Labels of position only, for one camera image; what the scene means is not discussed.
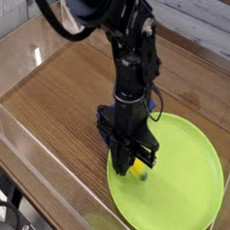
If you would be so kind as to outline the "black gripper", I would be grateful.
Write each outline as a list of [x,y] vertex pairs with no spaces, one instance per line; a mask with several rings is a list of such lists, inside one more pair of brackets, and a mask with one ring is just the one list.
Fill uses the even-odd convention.
[[115,98],[115,106],[99,106],[97,127],[111,137],[112,163],[117,175],[124,176],[136,158],[152,168],[159,143],[148,128],[148,118],[158,121],[148,110],[151,98],[136,100]]

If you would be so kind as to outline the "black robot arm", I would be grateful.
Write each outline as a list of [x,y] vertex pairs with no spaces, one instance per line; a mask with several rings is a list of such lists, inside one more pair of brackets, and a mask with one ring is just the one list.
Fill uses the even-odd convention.
[[97,126],[108,139],[115,172],[126,175],[136,159],[152,167],[159,143],[147,120],[151,93],[159,92],[156,23],[146,0],[65,0],[72,17],[86,28],[101,28],[111,43],[115,63],[114,104],[99,106]]

